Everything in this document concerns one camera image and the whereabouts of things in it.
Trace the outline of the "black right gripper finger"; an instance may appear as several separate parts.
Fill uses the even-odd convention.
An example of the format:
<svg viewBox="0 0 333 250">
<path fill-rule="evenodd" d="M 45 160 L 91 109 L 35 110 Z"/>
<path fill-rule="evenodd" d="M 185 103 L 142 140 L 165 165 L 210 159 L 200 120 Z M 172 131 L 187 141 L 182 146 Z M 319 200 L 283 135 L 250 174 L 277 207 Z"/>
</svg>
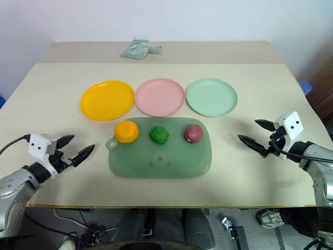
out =
<svg viewBox="0 0 333 250">
<path fill-rule="evenodd" d="M 261 156 L 266 156 L 266 149 L 263 145 L 257 143 L 254 139 L 245 136 L 245 135 L 237 135 L 240 141 L 245 144 L 246 147 L 254 150 L 255 152 L 259 153 Z"/>
<path fill-rule="evenodd" d="M 255 122 L 261 126 L 263 129 L 274 132 L 275 131 L 275 126 L 274 123 L 268 120 L 264 119 L 257 119 Z"/>
</svg>

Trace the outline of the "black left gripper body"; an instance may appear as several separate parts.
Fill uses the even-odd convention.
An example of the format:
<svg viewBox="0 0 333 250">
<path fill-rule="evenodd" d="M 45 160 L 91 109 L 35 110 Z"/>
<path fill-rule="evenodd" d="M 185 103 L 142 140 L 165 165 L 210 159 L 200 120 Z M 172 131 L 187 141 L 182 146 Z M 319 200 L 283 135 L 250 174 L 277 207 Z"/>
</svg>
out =
<svg viewBox="0 0 333 250">
<path fill-rule="evenodd" d="M 54 153 L 48 158 L 51 166 L 56 170 L 57 174 L 62 173 L 68 167 L 75 167 L 74 161 L 64 157 L 64 153 L 55 149 Z"/>
</svg>

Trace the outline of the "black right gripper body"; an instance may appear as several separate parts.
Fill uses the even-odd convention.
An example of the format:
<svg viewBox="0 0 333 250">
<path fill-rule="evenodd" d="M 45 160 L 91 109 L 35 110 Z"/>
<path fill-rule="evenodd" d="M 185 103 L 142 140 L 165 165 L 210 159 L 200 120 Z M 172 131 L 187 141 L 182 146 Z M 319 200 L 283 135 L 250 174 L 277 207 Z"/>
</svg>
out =
<svg viewBox="0 0 333 250">
<path fill-rule="evenodd" d="M 269 147 L 267 149 L 264 149 L 262 152 L 262 156 L 265 158 L 269 154 L 273 154 L 277 157 L 279 156 L 286 156 L 286 154 L 283 153 L 283 148 L 286 144 L 285 135 L 287 135 L 286 130 L 284 127 L 280 126 L 277 129 L 271 124 L 271 125 L 265 125 L 265 130 L 271 131 L 272 134 L 270 135 L 270 141 L 269 141 Z"/>
</svg>

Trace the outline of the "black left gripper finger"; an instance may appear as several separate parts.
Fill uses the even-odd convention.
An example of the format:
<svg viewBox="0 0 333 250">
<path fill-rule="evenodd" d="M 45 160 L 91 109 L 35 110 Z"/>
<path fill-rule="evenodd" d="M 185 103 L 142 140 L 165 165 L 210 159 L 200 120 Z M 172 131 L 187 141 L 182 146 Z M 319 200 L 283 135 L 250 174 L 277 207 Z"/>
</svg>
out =
<svg viewBox="0 0 333 250">
<path fill-rule="evenodd" d="M 74 138 L 74 135 L 65 135 L 59 138 L 56 142 L 56 149 L 61 149 L 68 145 L 70 141 Z"/>
<path fill-rule="evenodd" d="M 95 148 L 95 144 L 92 144 L 90 146 L 83 148 L 76 157 L 74 157 L 73 159 L 70 159 L 71 166 L 77 167 L 78 165 L 80 165 L 84 160 L 86 160 L 88 158 L 88 156 L 92 153 L 94 148 Z"/>
</svg>

